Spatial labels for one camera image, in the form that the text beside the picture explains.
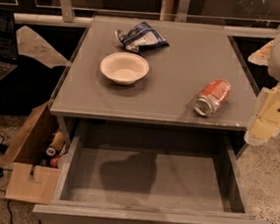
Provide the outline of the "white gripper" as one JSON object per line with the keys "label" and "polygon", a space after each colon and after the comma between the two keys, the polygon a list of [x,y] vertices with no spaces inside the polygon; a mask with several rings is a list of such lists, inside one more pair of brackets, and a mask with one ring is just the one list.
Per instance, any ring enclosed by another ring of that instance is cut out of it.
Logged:
{"label": "white gripper", "polygon": [[[248,62],[255,65],[268,65],[273,41],[248,57]],[[254,113],[250,118],[245,133],[245,142],[251,146],[262,145],[270,138],[280,134],[280,82],[272,89],[262,88],[254,105]]]}

